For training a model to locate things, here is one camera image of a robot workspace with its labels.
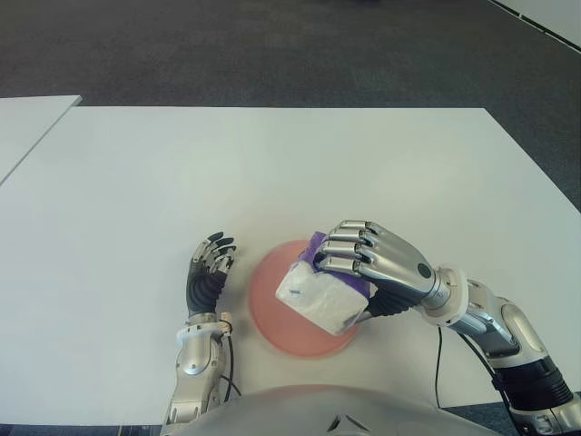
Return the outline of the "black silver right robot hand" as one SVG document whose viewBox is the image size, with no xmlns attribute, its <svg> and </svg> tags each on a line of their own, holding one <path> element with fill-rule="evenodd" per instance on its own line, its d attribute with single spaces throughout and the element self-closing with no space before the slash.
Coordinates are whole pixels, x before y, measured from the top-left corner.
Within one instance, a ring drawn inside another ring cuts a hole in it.
<svg viewBox="0 0 581 436">
<path fill-rule="evenodd" d="M 314 264 L 325 272 L 345 273 L 376 287 L 364 311 L 366 319 L 399 314 L 418 305 L 435 310 L 450 295 L 419 250 L 369 221 L 341 222 L 323 239 Z"/>
</svg>

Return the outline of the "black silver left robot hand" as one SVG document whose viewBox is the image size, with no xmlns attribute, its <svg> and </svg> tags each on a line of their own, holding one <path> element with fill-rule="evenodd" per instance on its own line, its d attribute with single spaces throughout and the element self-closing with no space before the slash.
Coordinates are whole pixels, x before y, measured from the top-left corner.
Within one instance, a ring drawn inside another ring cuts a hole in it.
<svg viewBox="0 0 581 436">
<path fill-rule="evenodd" d="M 185 300 L 188 315 L 216 313 L 229 270 L 234 263 L 234 238 L 217 232 L 194 250 L 187 274 Z"/>
</svg>

